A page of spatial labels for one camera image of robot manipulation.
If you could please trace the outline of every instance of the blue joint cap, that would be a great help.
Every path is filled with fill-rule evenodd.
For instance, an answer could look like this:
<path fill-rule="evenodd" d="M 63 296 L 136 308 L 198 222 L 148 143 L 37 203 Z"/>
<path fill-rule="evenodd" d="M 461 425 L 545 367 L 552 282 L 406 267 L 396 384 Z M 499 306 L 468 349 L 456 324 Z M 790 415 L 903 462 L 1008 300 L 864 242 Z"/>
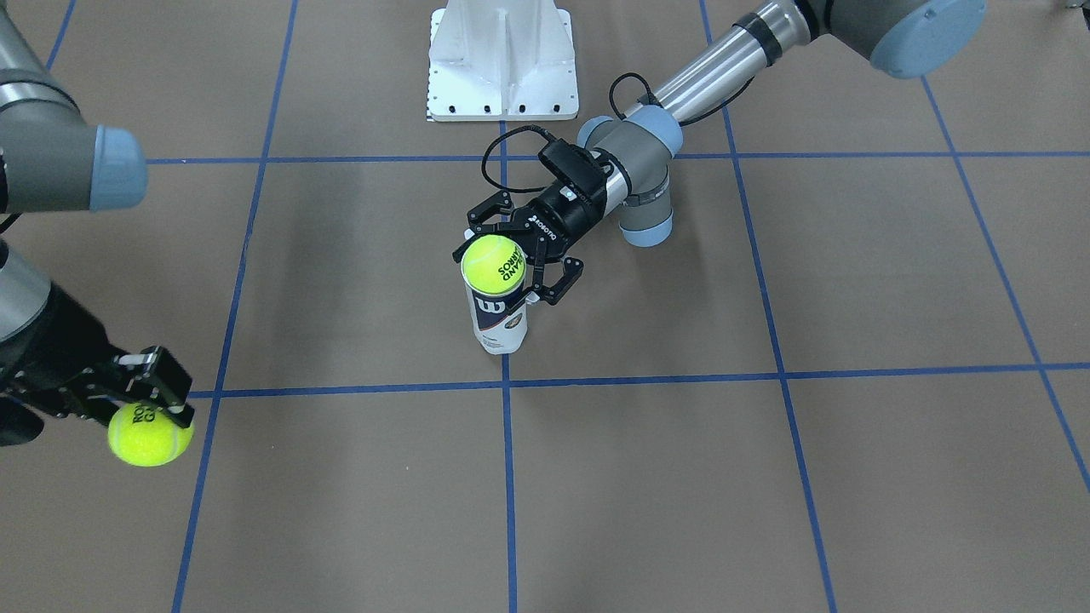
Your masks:
<path fill-rule="evenodd" d="M 669 149 L 670 157 L 678 155 L 678 152 L 681 151 L 681 145 L 685 143 L 685 136 L 681 134 L 681 125 L 663 107 L 641 107 L 640 110 L 633 112 L 625 121 L 631 121 L 651 132 Z"/>
<path fill-rule="evenodd" d="M 623 226 L 620 228 L 620 233 L 625 236 L 625 240 L 629 244 L 634 247 L 655 247 L 667 238 L 669 238 L 670 232 L 674 231 L 674 212 L 670 212 L 670 216 L 666 218 L 665 221 L 655 226 L 654 228 L 647 228 L 646 230 L 626 230 Z"/>
<path fill-rule="evenodd" d="M 603 123 L 609 123 L 613 120 L 614 118 L 607 115 L 600 115 L 592 118 L 579 129 L 579 135 L 576 136 L 576 144 L 586 148 L 586 142 L 591 140 L 591 134 L 593 134 L 594 131 L 597 130 Z"/>
<path fill-rule="evenodd" d="M 871 65 L 897 79 L 923 76 L 969 43 L 986 10 L 986 0 L 931 0 L 879 40 Z"/>
<path fill-rule="evenodd" d="M 120 128 L 98 127 L 90 171 L 92 211 L 130 208 L 147 194 L 147 163 L 136 137 Z"/>

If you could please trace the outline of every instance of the tennis ball can label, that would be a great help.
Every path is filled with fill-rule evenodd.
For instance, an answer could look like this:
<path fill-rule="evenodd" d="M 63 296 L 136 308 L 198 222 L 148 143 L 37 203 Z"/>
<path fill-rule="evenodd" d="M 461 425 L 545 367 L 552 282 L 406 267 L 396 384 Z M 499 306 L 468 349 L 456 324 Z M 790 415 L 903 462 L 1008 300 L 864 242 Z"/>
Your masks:
<path fill-rule="evenodd" d="M 526 336 L 525 303 L 507 312 L 522 291 L 525 275 L 522 250 L 505 237 L 482 237 L 462 259 L 473 334 L 494 356 L 514 352 Z"/>

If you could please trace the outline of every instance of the brown floor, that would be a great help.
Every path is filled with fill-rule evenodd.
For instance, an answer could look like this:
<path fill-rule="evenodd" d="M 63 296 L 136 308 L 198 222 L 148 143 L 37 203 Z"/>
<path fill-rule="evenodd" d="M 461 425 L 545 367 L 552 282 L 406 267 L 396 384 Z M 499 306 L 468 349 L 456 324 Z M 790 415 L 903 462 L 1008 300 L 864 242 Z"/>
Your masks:
<path fill-rule="evenodd" d="M 581 120 L 754 8 L 707 4 L 561 2 Z M 136 209 L 4 238 L 170 347 L 199 430 L 154 470 L 74 419 L 0 449 L 0 612 L 1090 611 L 1090 33 L 1061 4 L 992 0 L 925 82 L 789 51 L 687 129 L 675 235 L 602 224 L 501 360 L 449 255 L 500 128 L 424 121 L 437 3 L 9 0 L 153 165 Z"/>

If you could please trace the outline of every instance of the blue tape line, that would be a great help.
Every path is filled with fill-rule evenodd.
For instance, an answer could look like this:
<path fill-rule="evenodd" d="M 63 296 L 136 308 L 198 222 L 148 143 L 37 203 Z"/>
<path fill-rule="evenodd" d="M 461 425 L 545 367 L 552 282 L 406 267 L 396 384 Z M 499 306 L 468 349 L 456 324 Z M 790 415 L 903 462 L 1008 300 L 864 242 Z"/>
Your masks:
<path fill-rule="evenodd" d="M 288 68 L 288 56 L 291 52 L 291 40 L 295 29 L 295 15 L 299 0 L 291 1 L 288 13 L 288 25 L 280 52 L 280 65 L 277 71 L 276 86 L 272 89 L 272 101 L 269 105 L 268 122 L 265 128 L 265 143 L 262 146 L 262 163 L 257 167 L 257 178 L 254 181 L 254 194 L 250 202 L 250 215 L 246 219 L 246 232 L 242 241 L 242 253 L 239 256 L 239 268 L 234 279 L 234 293 L 231 298 L 231 310 L 227 320 L 227 332 L 223 334 L 223 348 L 219 358 L 219 369 L 216 374 L 216 389 L 213 393 L 211 409 L 208 411 L 208 429 L 205 431 L 205 444 L 201 453 L 201 468 L 197 471 L 197 482 L 193 490 L 193 505 L 190 509 L 190 524 L 185 531 L 185 544 L 182 548 L 182 560 L 178 569 L 178 582 L 174 587 L 172 613 L 181 613 L 182 599 L 185 596 L 185 581 L 189 577 L 190 561 L 193 554 L 193 542 L 196 538 L 197 521 L 201 517 L 201 503 L 204 500 L 204 485 L 208 474 L 208 461 L 211 456 L 211 445 L 216 435 L 216 421 L 219 417 L 219 404 L 223 393 L 223 381 L 227 377 L 227 364 L 231 354 L 231 344 L 234 339 L 234 326 L 239 315 L 239 302 L 242 298 L 242 285 L 246 276 L 246 257 L 250 239 L 254 232 L 254 219 L 257 217 L 257 206 L 261 202 L 262 187 L 265 181 L 266 159 L 272 145 L 272 130 L 276 127 L 276 113 L 280 104 L 280 91 L 283 87 L 283 75 Z"/>
<path fill-rule="evenodd" d="M 957 148 L 954 146 L 954 139 L 950 137 L 949 130 L 946 127 L 946 120 L 943 118 L 943 113 L 938 109 L 938 101 L 935 99 L 935 94 L 931 89 L 931 84 L 928 83 L 928 77 L 921 76 L 920 82 L 923 84 L 923 91 L 927 92 L 928 99 L 931 101 L 931 108 L 935 112 L 935 119 L 937 119 L 938 127 L 942 129 L 943 137 L 946 139 L 946 146 L 949 147 L 950 154 L 954 156 L 954 164 L 957 166 L 958 175 L 961 177 L 961 184 L 965 187 L 966 195 L 969 196 L 969 204 L 972 206 L 972 213 L 976 215 L 977 223 L 980 225 L 980 231 L 984 236 L 984 242 L 988 244 L 988 251 L 992 254 L 992 262 L 995 264 L 995 268 L 1000 273 L 1000 278 L 1003 280 L 1003 288 L 1007 292 L 1007 298 L 1010 300 L 1010 308 L 1014 310 L 1015 317 L 1018 320 L 1018 325 L 1021 327 L 1022 335 L 1026 337 L 1026 345 L 1029 347 L 1029 351 L 1033 356 L 1033 363 L 1038 368 L 1041 376 L 1041 383 L 1044 385 L 1044 389 L 1049 395 L 1049 401 L 1052 402 L 1052 410 L 1056 413 L 1056 420 L 1059 421 L 1059 428 L 1064 433 L 1064 437 L 1067 440 L 1067 446 L 1070 448 L 1071 455 L 1075 457 L 1075 464 L 1079 469 L 1079 473 L 1082 476 L 1082 484 L 1086 486 L 1087 492 L 1090 493 L 1090 470 L 1087 469 L 1082 452 L 1079 450 L 1078 443 L 1075 441 L 1075 434 L 1071 432 L 1071 426 L 1067 422 L 1067 416 L 1064 414 L 1064 409 L 1059 405 L 1059 399 L 1056 397 L 1056 393 L 1052 388 L 1052 382 L 1049 380 L 1049 371 L 1044 368 L 1044 363 L 1041 360 L 1041 353 L 1037 348 L 1037 342 L 1033 340 L 1033 335 L 1030 333 L 1029 325 L 1026 323 L 1026 316 L 1022 313 L 1021 306 L 1018 304 L 1018 297 L 1015 295 L 1014 286 L 1010 283 L 1010 278 L 1007 276 L 1006 268 L 1003 266 L 1003 261 L 1000 259 L 1000 252 L 995 247 L 995 241 L 992 240 L 992 232 L 988 229 L 988 221 L 984 219 L 984 215 L 980 209 L 980 204 L 977 202 L 977 195 L 972 191 L 972 185 L 969 183 L 969 176 L 965 171 L 965 165 L 961 164 L 961 158 L 957 153 Z"/>
<path fill-rule="evenodd" d="M 189 166 L 202 164 L 261 164 L 259 157 L 154 157 L 146 160 L 149 166 Z"/>
<path fill-rule="evenodd" d="M 1057 362 L 1052 364 L 981 364 L 971 366 L 921 366 L 901 369 L 855 369 L 829 371 L 787 371 L 783 377 L 790 381 L 824 378 L 867 378 L 883 376 L 946 376 L 961 374 L 994 374 L 1010 372 L 1046 371 L 1090 371 L 1090 362 Z M 734 374 L 689 374 L 649 375 L 581 378 L 525 378 L 511 380 L 512 389 L 525 387 L 593 387 L 602 385 L 662 385 L 687 383 L 741 383 L 747 381 L 777 381 L 779 373 L 734 373 Z M 329 396 L 337 394 L 396 394 L 402 392 L 458 392 L 463 389 L 501 389 L 502 381 L 467 381 L 450 383 L 407 383 L 342 385 L 330 387 L 274 387 L 251 389 L 225 389 L 222 398 L 262 398 L 269 396 Z M 214 390 L 191 392 L 190 398 L 208 399 L 216 396 Z"/>
<path fill-rule="evenodd" d="M 693 374 L 665 376 L 618 376 L 590 378 L 532 378 L 512 381 L 511 387 L 574 387 L 600 385 L 662 385 L 669 383 L 732 383 L 742 381 L 776 381 L 776 373 L 742 373 L 742 374 Z"/>
<path fill-rule="evenodd" d="M 712 27 L 707 17 L 707 5 L 704 0 L 700 0 L 700 12 L 704 20 L 704 35 L 707 44 L 712 44 Z M 836 594 L 833 589 L 833 578 L 828 570 L 828 560 L 825 555 L 825 541 L 822 537 L 821 521 L 818 518 L 818 507 L 814 504 L 813 490 L 810 485 L 810 471 L 807 468 L 806 453 L 802 448 L 802 437 L 799 433 L 797 420 L 795 418 L 795 404 L 791 400 L 791 390 L 788 380 L 785 376 L 784 356 L 779 347 L 779 336 L 776 333 L 776 321 L 772 312 L 772 301 L 768 298 L 768 286 L 765 283 L 764 266 L 761 263 L 761 252 L 758 245 L 756 232 L 753 229 L 753 217 L 750 214 L 749 196 L 746 192 L 746 180 L 742 177 L 741 160 L 738 157 L 738 147 L 735 143 L 735 132 L 730 124 L 730 111 L 723 109 L 723 123 L 727 131 L 727 143 L 730 146 L 730 163 L 735 169 L 735 180 L 738 182 L 738 196 L 741 200 L 742 214 L 746 217 L 746 233 L 749 236 L 750 250 L 753 254 L 753 266 L 756 271 L 758 285 L 761 289 L 761 301 L 764 305 L 765 322 L 768 326 L 768 339 L 772 342 L 772 353 L 776 361 L 776 374 L 779 380 L 780 393 L 784 397 L 784 409 L 787 412 L 787 423 L 791 431 L 791 444 L 795 447 L 795 461 L 798 465 L 799 480 L 802 482 L 802 495 L 806 498 L 807 515 L 810 518 L 810 531 L 813 536 L 814 551 L 818 554 L 818 564 L 821 569 L 822 585 L 825 589 L 825 600 L 828 604 L 829 613 L 837 613 Z"/>
<path fill-rule="evenodd" d="M 64 19 L 61 20 L 61 29 L 57 33 L 57 40 L 53 41 L 53 48 L 49 51 L 49 59 L 46 60 L 46 70 L 52 70 L 53 62 L 57 61 L 57 53 L 61 51 L 61 44 L 64 43 L 64 35 L 68 34 L 68 26 L 72 22 L 72 13 L 75 11 L 75 1 L 69 1 L 69 8 L 64 11 Z"/>
<path fill-rule="evenodd" d="M 1063 158 L 1090 157 L 1090 152 L 958 152 L 958 157 Z M 947 152 L 752 152 L 752 153 L 681 153 L 677 159 L 867 159 L 898 157 L 952 157 Z M 537 161 L 534 155 L 508 155 L 508 161 Z M 281 156 L 266 158 L 267 164 L 377 164 L 412 161 L 481 161 L 477 155 L 339 155 Z M 149 165 L 261 164 L 261 157 L 157 157 Z"/>
<path fill-rule="evenodd" d="M 457 383 L 405 383 L 379 385 L 335 385 L 329 387 L 274 387 L 257 389 L 225 389 L 220 398 L 267 398 L 277 396 L 337 396 L 349 394 L 401 394 L 408 392 L 458 392 L 464 389 L 499 389 L 499 381 Z"/>
<path fill-rule="evenodd" d="M 1036 372 L 1037 364 L 995 364 L 980 366 L 936 366 L 919 369 L 860 369 L 844 371 L 801 371 L 784 373 L 794 381 L 815 378 L 861 378 L 879 376 L 934 376 L 952 374 L 988 374 L 1004 372 Z"/>
<path fill-rule="evenodd" d="M 518 551 L 516 549 L 516 516 L 514 516 L 514 443 L 511 434 L 511 361 L 510 356 L 504 356 L 504 477 L 507 493 L 507 610 L 517 613 L 519 610 L 519 573 Z"/>
<path fill-rule="evenodd" d="M 499 122 L 499 134 L 502 136 L 507 133 L 507 121 Z M 507 139 L 504 139 L 499 143 L 499 183 L 501 185 L 507 184 L 507 164 L 510 160 L 510 156 L 507 154 Z"/>

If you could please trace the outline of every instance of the tennis ball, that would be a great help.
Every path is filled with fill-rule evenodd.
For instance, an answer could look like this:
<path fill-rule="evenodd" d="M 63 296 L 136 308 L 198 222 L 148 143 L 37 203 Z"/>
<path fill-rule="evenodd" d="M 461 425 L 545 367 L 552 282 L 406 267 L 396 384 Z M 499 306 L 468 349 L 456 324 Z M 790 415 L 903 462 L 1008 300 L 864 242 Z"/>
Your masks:
<path fill-rule="evenodd" d="M 525 271 L 522 250 L 499 235 L 479 238 L 462 255 L 462 277 L 481 293 L 502 296 L 511 291 L 522 283 Z"/>
<path fill-rule="evenodd" d="M 106 432 L 113 455 L 133 466 L 162 466 L 182 455 L 193 425 L 178 428 L 154 407 L 133 402 L 118 409 Z"/>

